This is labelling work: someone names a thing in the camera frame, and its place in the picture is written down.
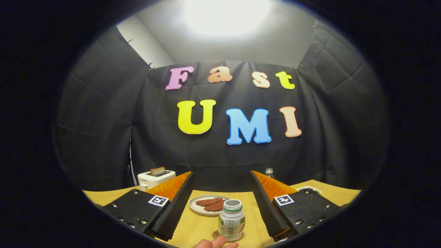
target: meat slice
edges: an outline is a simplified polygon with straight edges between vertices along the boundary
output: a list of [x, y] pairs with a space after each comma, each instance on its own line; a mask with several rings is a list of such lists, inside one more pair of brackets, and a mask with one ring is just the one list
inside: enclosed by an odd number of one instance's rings
[[217, 203], [208, 205], [206, 207], [204, 207], [204, 210], [207, 212], [218, 212], [222, 210], [222, 207], [224, 205], [224, 201], [226, 200], [220, 200]]
[[207, 200], [200, 200], [200, 201], [196, 201], [196, 205], [199, 205], [199, 206], [208, 206], [208, 205], [211, 205], [211, 204], [214, 204], [214, 203], [217, 203], [217, 202], [219, 202], [219, 201], [221, 201], [222, 200], [222, 198], [221, 197], [216, 197], [216, 198], [213, 198], [213, 199], [207, 199]]

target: plastic bottle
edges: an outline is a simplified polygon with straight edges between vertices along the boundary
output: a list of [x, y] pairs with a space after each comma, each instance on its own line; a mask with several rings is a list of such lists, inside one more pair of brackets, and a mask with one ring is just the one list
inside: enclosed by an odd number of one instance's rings
[[219, 234], [227, 238], [228, 242], [240, 239], [245, 228], [242, 202], [236, 199], [226, 200], [218, 222]]
[[275, 179], [274, 174], [273, 174], [273, 169], [270, 167], [265, 169], [265, 175]]

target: hand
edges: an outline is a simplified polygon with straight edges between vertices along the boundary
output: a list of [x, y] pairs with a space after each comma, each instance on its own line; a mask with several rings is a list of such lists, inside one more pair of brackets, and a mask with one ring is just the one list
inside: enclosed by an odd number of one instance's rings
[[[193, 248], [221, 248], [227, 239], [224, 236], [219, 236], [215, 238], [213, 241], [208, 241], [206, 239], [201, 240], [199, 244], [195, 245]], [[239, 246], [238, 243], [231, 243], [223, 248], [237, 248]]]

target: blue letter m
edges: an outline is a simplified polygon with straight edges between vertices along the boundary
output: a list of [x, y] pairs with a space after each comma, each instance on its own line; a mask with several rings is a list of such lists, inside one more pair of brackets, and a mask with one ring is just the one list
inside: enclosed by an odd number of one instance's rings
[[239, 130], [247, 143], [251, 142], [254, 131], [256, 131], [254, 142], [268, 143], [271, 141], [271, 137], [268, 133], [268, 124], [266, 122], [268, 110], [256, 109], [251, 117], [251, 121], [248, 121], [240, 109], [228, 109], [226, 113], [230, 116], [231, 127], [230, 138], [227, 139], [228, 145], [239, 145], [242, 143], [242, 139], [239, 137]]

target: bottle label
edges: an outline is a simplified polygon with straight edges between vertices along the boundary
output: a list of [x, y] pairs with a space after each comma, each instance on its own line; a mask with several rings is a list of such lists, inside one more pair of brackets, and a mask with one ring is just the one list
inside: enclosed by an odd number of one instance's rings
[[228, 241], [237, 240], [242, 236], [245, 227], [245, 216], [229, 219], [219, 215], [219, 234], [226, 237]]

